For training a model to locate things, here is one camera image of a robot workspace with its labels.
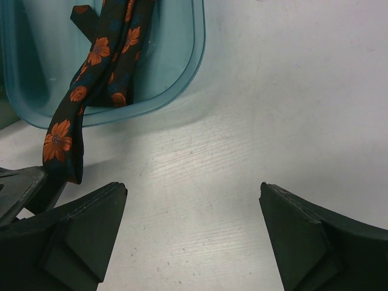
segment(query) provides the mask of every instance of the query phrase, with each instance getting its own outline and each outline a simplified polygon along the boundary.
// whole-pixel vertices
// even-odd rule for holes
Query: white table
[[[205,57],[182,97],[84,130],[84,182],[59,203],[110,181],[129,189],[99,291],[282,290],[263,181],[388,228],[388,1],[205,9]],[[0,165],[40,165],[44,136],[1,130]]]

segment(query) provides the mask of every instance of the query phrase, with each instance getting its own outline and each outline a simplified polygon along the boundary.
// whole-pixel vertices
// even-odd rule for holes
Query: tabletop
[[[157,112],[84,129],[58,204],[129,190],[103,290],[283,290],[263,181],[388,228],[385,0],[205,0],[189,88]],[[0,131],[0,166],[41,164],[45,131]]]

